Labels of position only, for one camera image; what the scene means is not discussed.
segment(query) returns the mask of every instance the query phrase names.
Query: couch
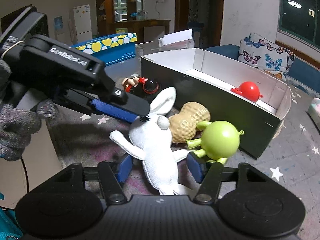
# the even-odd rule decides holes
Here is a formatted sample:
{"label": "couch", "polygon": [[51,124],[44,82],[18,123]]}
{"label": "couch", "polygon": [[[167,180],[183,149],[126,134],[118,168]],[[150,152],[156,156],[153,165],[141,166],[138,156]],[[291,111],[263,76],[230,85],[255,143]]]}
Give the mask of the couch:
{"label": "couch", "polygon": [[[210,47],[206,50],[234,60],[238,59],[239,46],[233,44]],[[320,96],[320,71],[297,57],[288,72],[287,82],[313,97]]]}

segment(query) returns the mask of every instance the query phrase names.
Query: window frame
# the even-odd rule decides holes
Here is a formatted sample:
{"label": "window frame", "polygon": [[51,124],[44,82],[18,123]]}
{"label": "window frame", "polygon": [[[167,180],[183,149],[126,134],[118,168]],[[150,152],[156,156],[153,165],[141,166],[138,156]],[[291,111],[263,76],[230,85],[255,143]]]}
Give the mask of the window frame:
{"label": "window frame", "polygon": [[318,23],[318,7],[319,7],[319,5],[318,5],[318,0],[316,0],[315,29],[314,29],[315,31],[314,31],[314,34],[313,34],[313,40],[312,40],[312,41],[306,39],[305,37],[303,37],[303,36],[301,36],[301,35],[299,35],[299,34],[297,34],[297,33],[295,33],[295,32],[292,32],[292,31],[290,31],[290,30],[287,30],[286,28],[283,28],[283,27],[281,26],[281,25],[282,25],[282,17],[283,17],[283,2],[284,2],[283,0],[280,0],[280,17],[279,17],[279,28],[278,28],[278,29],[281,30],[281,31],[284,31],[284,32],[286,32],[286,33],[289,33],[289,34],[291,34],[291,35],[293,35],[293,36],[295,36],[295,37],[297,37],[297,38],[299,38],[299,39],[307,42],[308,44],[316,47],[317,49],[320,49],[320,45],[317,45],[317,44],[315,43],[316,32],[317,32],[317,23]]}

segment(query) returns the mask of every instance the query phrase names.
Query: open box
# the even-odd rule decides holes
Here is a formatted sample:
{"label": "open box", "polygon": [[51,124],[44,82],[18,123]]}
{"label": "open box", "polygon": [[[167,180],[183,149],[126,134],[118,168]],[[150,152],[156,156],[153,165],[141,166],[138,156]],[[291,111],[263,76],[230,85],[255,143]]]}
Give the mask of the open box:
{"label": "open box", "polygon": [[[175,87],[175,106],[194,101],[208,108],[211,121],[225,120],[245,134],[240,147],[255,159],[264,152],[291,106],[291,89],[281,80],[245,63],[206,50],[180,49],[141,57],[141,76]],[[255,82],[257,103],[230,91]]]}

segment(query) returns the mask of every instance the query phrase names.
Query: white refrigerator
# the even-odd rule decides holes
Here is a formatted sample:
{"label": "white refrigerator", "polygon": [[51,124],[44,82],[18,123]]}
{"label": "white refrigerator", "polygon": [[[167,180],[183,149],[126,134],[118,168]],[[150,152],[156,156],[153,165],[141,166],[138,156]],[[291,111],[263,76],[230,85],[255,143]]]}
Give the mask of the white refrigerator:
{"label": "white refrigerator", "polygon": [[90,5],[74,7],[70,10],[70,36],[73,44],[92,40]]}

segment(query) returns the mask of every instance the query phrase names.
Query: gray glove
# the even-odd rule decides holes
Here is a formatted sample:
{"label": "gray glove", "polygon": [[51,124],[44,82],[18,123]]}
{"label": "gray glove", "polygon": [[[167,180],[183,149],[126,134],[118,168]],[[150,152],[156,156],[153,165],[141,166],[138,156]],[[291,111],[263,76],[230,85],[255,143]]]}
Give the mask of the gray glove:
{"label": "gray glove", "polygon": [[[7,69],[8,65],[0,61],[0,81],[2,84],[3,81],[6,81]],[[0,158],[7,161],[20,159],[24,148],[30,143],[31,134],[40,130],[41,119],[54,118],[57,113],[58,109],[50,99],[40,102],[36,113],[25,109],[16,109],[9,104],[4,105],[0,113]]]}

